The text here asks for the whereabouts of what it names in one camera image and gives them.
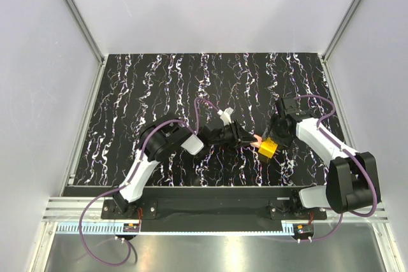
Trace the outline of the pink plug adapter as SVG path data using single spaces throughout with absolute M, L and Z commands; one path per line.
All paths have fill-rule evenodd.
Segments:
M 255 148 L 260 148 L 260 147 L 261 147 L 261 144 L 262 144 L 262 142 L 263 142 L 262 137 L 255 134 L 255 135 L 254 135 L 254 138 L 255 138 L 256 140 L 255 140 L 254 142 L 252 142 L 251 145 L 252 145 L 253 147 L 255 147 Z

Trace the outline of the yellow socket cube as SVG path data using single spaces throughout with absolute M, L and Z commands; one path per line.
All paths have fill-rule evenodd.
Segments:
M 268 159 L 271 159 L 278 150 L 278 144 L 271 138 L 261 141 L 258 153 Z

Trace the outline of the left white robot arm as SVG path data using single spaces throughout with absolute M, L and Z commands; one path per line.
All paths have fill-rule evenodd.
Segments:
M 255 135 L 232 120 L 228 113 L 220 111 L 219 116 L 196 132 L 172 113 L 146 125 L 141 131 L 133 164 L 113 193 L 115 211 L 123 218 L 133 217 L 152 172 L 178 149 L 198 156 L 212 145 L 236 149 L 258 142 Z

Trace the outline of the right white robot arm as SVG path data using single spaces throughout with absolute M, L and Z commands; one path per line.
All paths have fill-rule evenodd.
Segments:
M 258 152 L 272 158 L 288 149 L 294 140 L 310 147 L 328 168 L 326 185 L 306 187 L 298 191 L 289 203 L 295 218 L 305 218 L 313 208 L 335 213 L 371 217 L 381 202 L 381 191 L 375 157 L 359 152 L 340 141 L 323 124 L 299 107 L 299 97 L 279 98 Z

